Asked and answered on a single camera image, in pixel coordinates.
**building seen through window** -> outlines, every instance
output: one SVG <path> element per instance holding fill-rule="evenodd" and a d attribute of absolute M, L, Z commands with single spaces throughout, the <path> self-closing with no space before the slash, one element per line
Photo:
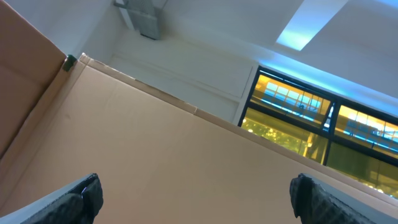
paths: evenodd
<path fill-rule="evenodd" d="M 261 67 L 239 122 L 255 135 L 395 198 L 397 124 L 397 118 Z"/>

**cardboard panel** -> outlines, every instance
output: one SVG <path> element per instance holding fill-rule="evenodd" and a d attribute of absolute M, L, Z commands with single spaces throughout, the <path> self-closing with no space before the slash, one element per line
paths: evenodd
<path fill-rule="evenodd" d="M 0 1 L 0 155 L 48 87 L 65 55 Z"/>
<path fill-rule="evenodd" d="M 97 172 L 96 223 L 300 223 L 289 183 L 306 172 L 398 217 L 391 204 L 90 66 L 54 107 L 25 145 L 32 158 L 0 215 Z"/>

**gray duct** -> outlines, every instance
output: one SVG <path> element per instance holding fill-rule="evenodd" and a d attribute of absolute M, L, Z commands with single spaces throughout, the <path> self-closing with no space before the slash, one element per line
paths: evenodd
<path fill-rule="evenodd" d="M 120 8 L 128 28 L 138 30 L 144 37 L 160 39 L 158 18 L 152 0 L 115 0 L 114 5 Z"/>

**green tape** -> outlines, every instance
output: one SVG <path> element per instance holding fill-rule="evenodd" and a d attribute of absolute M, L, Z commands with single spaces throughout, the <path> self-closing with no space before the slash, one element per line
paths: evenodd
<path fill-rule="evenodd" d="M 67 61 L 63 64 L 62 69 L 64 69 L 66 72 L 69 72 L 76 61 L 77 59 L 73 55 L 68 55 Z"/>

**ceiling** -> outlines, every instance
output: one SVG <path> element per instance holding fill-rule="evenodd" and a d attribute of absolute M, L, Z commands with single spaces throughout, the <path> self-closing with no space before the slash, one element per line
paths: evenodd
<path fill-rule="evenodd" d="M 398 1 L 345 0 L 302 50 L 294 50 L 277 39 L 302 3 L 168 0 L 164 12 L 398 98 Z M 306 12 L 318 17 L 329 13 L 327 7 L 322 10 L 314 7 Z"/>

